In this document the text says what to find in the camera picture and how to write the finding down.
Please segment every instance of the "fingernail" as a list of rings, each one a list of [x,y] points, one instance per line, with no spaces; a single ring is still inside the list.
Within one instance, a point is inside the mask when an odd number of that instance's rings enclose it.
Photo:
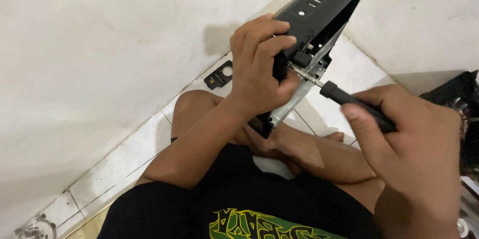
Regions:
[[[348,120],[356,119],[358,116],[356,114],[356,109],[348,109],[341,107],[341,111]]]

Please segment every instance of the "round cutout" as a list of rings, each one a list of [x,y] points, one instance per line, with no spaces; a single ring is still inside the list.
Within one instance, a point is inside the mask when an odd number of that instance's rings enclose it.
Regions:
[[[233,68],[226,66],[223,68],[223,70],[221,70],[221,72],[224,76],[231,76],[233,75]]]

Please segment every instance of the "green graphic print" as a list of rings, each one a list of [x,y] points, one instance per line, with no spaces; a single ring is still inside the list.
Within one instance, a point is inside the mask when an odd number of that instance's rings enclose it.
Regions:
[[[214,212],[209,225],[211,239],[344,239],[324,230],[291,223],[281,218],[237,209]]]

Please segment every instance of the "screwdriver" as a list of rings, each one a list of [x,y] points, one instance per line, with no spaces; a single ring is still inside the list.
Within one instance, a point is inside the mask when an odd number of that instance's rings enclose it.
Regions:
[[[396,124],[391,119],[387,118],[387,116],[384,115],[380,107],[373,106],[364,101],[361,101],[360,99],[352,95],[349,95],[348,93],[344,92],[342,89],[338,88],[338,86],[331,81],[322,83],[311,74],[308,74],[302,71],[301,69],[299,69],[293,64],[291,64],[290,67],[297,74],[301,75],[308,81],[319,86],[321,88],[320,94],[325,96],[326,98],[332,99],[334,102],[338,103],[339,105],[343,105],[345,103],[354,103],[366,109],[366,111],[368,111],[368,113],[370,113],[376,120],[376,123],[381,129],[381,132],[390,133],[390,132],[396,131]]]

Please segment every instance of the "black screwdriver handle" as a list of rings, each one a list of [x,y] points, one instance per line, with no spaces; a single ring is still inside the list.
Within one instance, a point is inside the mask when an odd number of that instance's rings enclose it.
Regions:
[[[356,97],[353,97],[352,95],[349,95],[342,89],[338,88],[335,83],[332,83],[330,81],[326,82],[321,89],[320,94],[334,100],[339,105],[343,105],[345,103],[355,103],[363,107],[374,117],[381,129],[381,132],[383,132],[384,134],[396,131],[396,124],[384,115],[380,107],[373,106],[371,104],[361,101]]]

